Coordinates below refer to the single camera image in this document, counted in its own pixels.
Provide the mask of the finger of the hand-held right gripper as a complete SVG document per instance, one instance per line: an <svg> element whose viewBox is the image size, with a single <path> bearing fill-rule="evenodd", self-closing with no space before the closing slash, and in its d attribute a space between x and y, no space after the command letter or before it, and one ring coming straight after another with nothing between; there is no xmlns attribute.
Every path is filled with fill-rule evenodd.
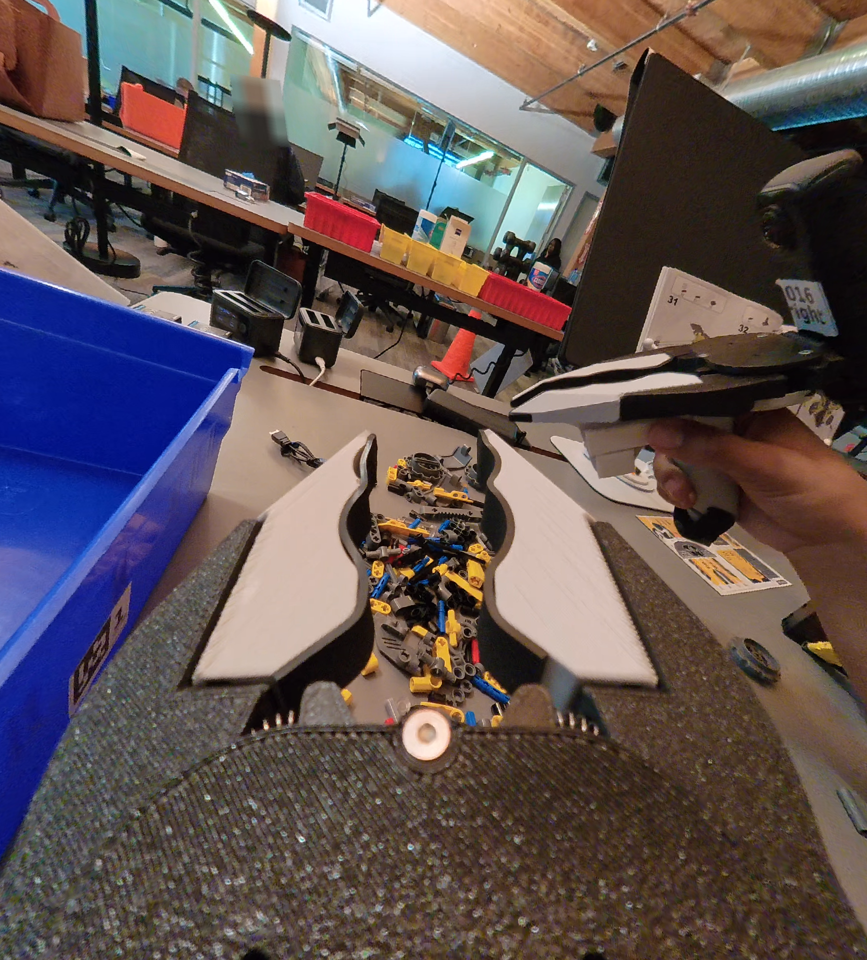
<svg viewBox="0 0 867 960"><path fill-rule="evenodd" d="M698 387L702 378L676 368L667 351L641 352L541 380L510 401L514 423L618 423L620 401L650 391Z"/></svg>
<svg viewBox="0 0 867 960"><path fill-rule="evenodd" d="M574 402L545 411L546 423L578 427L600 477L632 471L638 451L651 444L651 424L675 418L696 420L730 432L736 407L712 399L613 399L586 406Z"/></svg>

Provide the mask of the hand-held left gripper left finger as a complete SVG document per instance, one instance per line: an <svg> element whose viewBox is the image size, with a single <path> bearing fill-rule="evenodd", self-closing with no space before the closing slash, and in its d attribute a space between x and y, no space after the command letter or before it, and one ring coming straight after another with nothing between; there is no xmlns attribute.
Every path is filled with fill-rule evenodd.
<svg viewBox="0 0 867 960"><path fill-rule="evenodd" d="M367 565L377 439L364 431L275 501L192 669L195 686L348 686L372 654Z"/></svg>

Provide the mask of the pile of toy building parts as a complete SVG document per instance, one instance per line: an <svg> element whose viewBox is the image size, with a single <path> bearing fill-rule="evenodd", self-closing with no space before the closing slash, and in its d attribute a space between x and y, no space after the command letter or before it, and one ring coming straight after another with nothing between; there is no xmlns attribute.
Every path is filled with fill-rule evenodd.
<svg viewBox="0 0 867 960"><path fill-rule="evenodd" d="M359 553L368 574L374 653L394 690L386 723L434 708L454 724L498 728L510 694L484 663L482 627L494 562L471 446L408 453L380 474Z"/></svg>

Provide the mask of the person's right hand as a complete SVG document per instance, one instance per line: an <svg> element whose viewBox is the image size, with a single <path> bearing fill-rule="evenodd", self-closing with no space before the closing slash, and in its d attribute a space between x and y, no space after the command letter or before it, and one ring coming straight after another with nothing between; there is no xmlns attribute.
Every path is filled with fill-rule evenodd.
<svg viewBox="0 0 867 960"><path fill-rule="evenodd" d="M739 488L739 525L789 559L867 534L867 482L788 410L749 414L732 431L663 419L648 443L658 492L673 507L697 509L701 469L722 474Z"/></svg>

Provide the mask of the red plastic bin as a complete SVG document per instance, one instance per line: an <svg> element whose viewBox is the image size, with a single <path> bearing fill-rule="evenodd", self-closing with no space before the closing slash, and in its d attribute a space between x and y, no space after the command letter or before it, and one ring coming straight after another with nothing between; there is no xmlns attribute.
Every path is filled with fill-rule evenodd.
<svg viewBox="0 0 867 960"><path fill-rule="evenodd" d="M304 227L370 253L380 229L371 214L318 192L307 192Z"/></svg>
<svg viewBox="0 0 867 960"><path fill-rule="evenodd" d="M570 304L492 271L486 275L479 298L556 331L565 328L572 311Z"/></svg>

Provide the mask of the black power adapter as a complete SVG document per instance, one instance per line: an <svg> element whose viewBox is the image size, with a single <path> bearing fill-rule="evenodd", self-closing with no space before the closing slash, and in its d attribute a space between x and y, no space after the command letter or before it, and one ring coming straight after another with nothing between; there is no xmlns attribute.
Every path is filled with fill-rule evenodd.
<svg viewBox="0 0 867 960"><path fill-rule="evenodd" d="M490 429L515 447L527 447L527 434L506 414L496 413L470 403L447 390L431 390L422 403L422 415L471 435Z"/></svg>

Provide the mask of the orange traffic cone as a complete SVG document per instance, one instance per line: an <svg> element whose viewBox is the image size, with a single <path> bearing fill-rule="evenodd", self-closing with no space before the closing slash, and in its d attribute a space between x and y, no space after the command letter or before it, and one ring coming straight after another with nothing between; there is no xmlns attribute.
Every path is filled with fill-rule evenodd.
<svg viewBox="0 0 867 960"><path fill-rule="evenodd" d="M476 334L467 329L457 330L444 357L431 366L450 382L468 383L474 380L471 361Z"/></svg>

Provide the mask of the black dumbbell rack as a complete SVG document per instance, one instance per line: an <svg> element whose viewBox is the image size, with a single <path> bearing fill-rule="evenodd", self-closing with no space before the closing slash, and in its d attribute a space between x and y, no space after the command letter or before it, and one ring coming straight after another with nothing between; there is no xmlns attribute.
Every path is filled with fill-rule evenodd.
<svg viewBox="0 0 867 960"><path fill-rule="evenodd" d="M508 230L502 236L502 247L497 246L492 253L495 272L518 282L523 274L529 272L535 251L535 241L520 238Z"/></svg>

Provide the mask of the black divider panel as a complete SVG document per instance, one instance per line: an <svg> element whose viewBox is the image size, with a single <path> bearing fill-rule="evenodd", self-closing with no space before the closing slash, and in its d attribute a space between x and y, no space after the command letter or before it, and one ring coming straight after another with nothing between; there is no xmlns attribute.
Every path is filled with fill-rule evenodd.
<svg viewBox="0 0 867 960"><path fill-rule="evenodd" d="M782 312L783 267L758 197L813 159L662 54L644 54L561 361L582 368L635 353L664 267Z"/></svg>

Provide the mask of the blue plastic bin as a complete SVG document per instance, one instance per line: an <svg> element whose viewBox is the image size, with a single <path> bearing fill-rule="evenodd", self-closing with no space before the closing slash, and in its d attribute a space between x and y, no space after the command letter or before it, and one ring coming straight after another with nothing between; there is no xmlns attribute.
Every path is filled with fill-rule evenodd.
<svg viewBox="0 0 867 960"><path fill-rule="evenodd" d="M200 510L251 357L0 268L0 861Z"/></svg>

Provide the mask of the small black charger case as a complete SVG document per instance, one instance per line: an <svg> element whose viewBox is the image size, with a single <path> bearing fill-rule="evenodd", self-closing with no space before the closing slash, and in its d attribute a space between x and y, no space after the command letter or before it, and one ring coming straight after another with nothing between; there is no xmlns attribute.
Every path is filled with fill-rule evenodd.
<svg viewBox="0 0 867 960"><path fill-rule="evenodd" d="M299 363L324 369L334 366L342 340L356 334L364 314L361 300L349 291L342 295L335 315L301 306L294 330L294 351Z"/></svg>

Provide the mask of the tripod with device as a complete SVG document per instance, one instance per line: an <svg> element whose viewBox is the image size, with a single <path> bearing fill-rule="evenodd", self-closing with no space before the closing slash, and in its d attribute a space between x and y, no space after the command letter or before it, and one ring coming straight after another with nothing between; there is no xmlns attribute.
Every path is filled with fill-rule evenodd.
<svg viewBox="0 0 867 960"><path fill-rule="evenodd" d="M355 150L358 146L364 146L366 141L361 124L356 121L350 121L348 118L342 116L336 116L334 120L328 124L328 131L334 132L337 142L342 145L340 160L332 186L332 194L334 198L338 199L341 195L344 165L348 150Z"/></svg>

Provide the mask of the white plastic bag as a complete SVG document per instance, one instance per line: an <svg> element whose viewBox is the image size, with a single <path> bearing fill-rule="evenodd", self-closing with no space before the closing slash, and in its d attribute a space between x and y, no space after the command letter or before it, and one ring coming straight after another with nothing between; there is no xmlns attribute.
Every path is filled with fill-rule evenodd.
<svg viewBox="0 0 867 960"><path fill-rule="evenodd" d="M124 294L80 264L2 199L0 267L118 306L129 305Z"/></svg>

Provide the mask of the orange box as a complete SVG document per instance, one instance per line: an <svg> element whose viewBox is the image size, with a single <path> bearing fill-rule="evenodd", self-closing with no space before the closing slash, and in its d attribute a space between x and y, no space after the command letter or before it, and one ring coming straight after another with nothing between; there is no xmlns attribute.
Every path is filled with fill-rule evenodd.
<svg viewBox="0 0 867 960"><path fill-rule="evenodd" d="M141 84L134 82L122 82L119 94L118 116L125 129L179 152L187 104L167 102L146 92Z"/></svg>

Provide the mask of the brown paper bag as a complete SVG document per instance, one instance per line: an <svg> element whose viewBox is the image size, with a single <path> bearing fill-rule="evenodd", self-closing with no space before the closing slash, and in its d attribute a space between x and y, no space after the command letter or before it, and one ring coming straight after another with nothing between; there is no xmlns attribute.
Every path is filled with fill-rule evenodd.
<svg viewBox="0 0 867 960"><path fill-rule="evenodd" d="M86 113L87 61L80 34L50 2L0 1L0 103L75 122Z"/></svg>

